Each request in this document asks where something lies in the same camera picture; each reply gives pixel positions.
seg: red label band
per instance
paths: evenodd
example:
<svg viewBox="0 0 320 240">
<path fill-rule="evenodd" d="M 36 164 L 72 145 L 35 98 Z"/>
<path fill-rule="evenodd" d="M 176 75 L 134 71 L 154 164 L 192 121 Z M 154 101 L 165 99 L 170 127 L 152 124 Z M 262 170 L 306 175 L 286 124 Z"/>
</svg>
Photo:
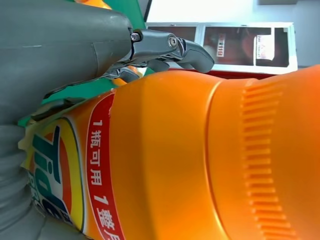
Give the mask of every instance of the red label band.
<svg viewBox="0 0 320 240">
<path fill-rule="evenodd" d="M 87 138 L 86 171 L 94 218 L 104 240 L 125 240 L 112 192 L 109 157 L 110 110 L 115 95 L 92 111 Z"/>
</svg>

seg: robotic hand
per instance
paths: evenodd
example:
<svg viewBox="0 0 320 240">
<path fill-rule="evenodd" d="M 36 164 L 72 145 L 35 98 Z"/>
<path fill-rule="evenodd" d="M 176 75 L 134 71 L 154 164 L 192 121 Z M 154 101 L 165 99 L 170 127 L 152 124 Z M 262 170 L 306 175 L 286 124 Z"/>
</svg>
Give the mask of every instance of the robotic hand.
<svg viewBox="0 0 320 240">
<path fill-rule="evenodd" d="M 208 72 L 214 60 L 201 46 L 172 33 L 133 31 L 125 16 L 65 0 L 0 1 L 0 239 L 85 239 L 37 211 L 20 168 L 25 135 L 17 121 L 45 96 L 100 78 L 137 78 L 129 65 L 155 71 L 176 62 Z"/>
<path fill-rule="evenodd" d="M 184 69 L 195 69 L 208 73 L 214 64 L 214 59 L 203 47 L 189 40 L 176 37 L 173 33 L 149 29 L 136 29 L 130 33 L 131 50 L 125 57 L 112 64 L 101 77 L 108 79 L 121 78 L 130 83 L 140 78 L 128 66 L 138 68 L 149 67 L 155 72 L 168 70 L 168 62 L 174 62 Z M 70 85 L 82 84 L 83 81 Z M 51 91 L 45 98 L 60 91 Z"/>
</svg>

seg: orange bottle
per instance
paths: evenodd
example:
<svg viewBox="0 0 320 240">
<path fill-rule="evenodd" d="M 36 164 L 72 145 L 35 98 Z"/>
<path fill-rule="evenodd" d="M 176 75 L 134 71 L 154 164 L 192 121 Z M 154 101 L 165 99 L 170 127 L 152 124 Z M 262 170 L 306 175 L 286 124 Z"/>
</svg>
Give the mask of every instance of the orange bottle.
<svg viewBox="0 0 320 240">
<path fill-rule="evenodd" d="M 26 167 L 48 176 L 40 207 L 96 240 L 317 240 L 319 76 L 152 74 L 32 124 L 53 145 L 59 126 L 60 183 L 35 137 Z"/>
</svg>

